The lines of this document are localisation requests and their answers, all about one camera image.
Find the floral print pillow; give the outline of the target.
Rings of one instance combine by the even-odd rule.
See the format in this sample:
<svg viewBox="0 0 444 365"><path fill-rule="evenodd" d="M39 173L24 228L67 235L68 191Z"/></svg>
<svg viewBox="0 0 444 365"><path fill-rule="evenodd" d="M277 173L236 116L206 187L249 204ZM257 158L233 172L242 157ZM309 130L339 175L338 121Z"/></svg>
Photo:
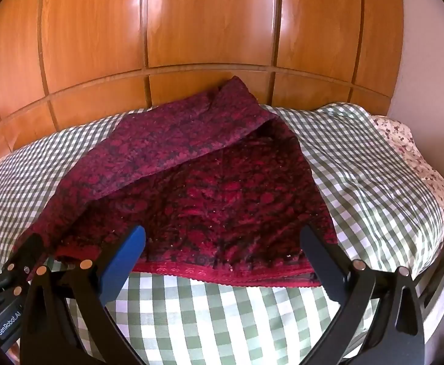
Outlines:
<svg viewBox="0 0 444 365"><path fill-rule="evenodd" d="M444 177L425 160L414 141L411 129L406 124L383 115L372 115L371 118L387 143L432 192L441 210L441 231L444 233Z"/></svg>

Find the red floral patterned garment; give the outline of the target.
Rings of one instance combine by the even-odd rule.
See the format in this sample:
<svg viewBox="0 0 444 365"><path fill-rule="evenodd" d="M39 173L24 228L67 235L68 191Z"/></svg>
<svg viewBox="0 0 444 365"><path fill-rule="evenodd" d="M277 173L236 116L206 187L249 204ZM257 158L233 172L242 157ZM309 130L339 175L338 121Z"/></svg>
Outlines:
<svg viewBox="0 0 444 365"><path fill-rule="evenodd" d="M135 227L146 233L135 271L239 287L314 287L301 231L337 240L298 138L236 77L125 115L17 243L37 234L45 256L75 262Z"/></svg>

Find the wooden panelled wardrobe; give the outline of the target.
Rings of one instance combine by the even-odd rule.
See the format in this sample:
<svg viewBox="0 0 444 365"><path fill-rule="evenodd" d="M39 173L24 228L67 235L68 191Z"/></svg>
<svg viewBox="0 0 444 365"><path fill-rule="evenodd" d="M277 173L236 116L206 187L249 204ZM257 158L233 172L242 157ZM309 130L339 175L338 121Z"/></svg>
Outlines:
<svg viewBox="0 0 444 365"><path fill-rule="evenodd" d="M260 103L390 108L403 0L1 0L0 157L241 78Z"/></svg>

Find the bed frame edge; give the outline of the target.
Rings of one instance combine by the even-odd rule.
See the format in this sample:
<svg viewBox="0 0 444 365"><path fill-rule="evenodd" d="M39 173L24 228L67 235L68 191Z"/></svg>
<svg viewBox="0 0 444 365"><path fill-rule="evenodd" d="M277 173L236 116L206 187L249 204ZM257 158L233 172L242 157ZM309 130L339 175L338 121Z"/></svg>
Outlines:
<svg viewBox="0 0 444 365"><path fill-rule="evenodd" d="M433 264L417 278L416 292L427 343L444 316L444 246Z"/></svg>

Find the green white checkered bedsheet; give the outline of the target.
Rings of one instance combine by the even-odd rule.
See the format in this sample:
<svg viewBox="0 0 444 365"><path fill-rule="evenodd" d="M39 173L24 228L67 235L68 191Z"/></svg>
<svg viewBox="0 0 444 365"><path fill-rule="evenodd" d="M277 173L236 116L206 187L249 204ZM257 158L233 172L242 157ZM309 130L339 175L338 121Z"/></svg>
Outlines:
<svg viewBox="0 0 444 365"><path fill-rule="evenodd" d="M424 271L444 233L432 192L361 107L278 109L311 166L340 246L373 269ZM0 159L0 271L18 236L119 115ZM108 310L148 364L297 364L338 311L321 287L229 287L134 273Z"/></svg>

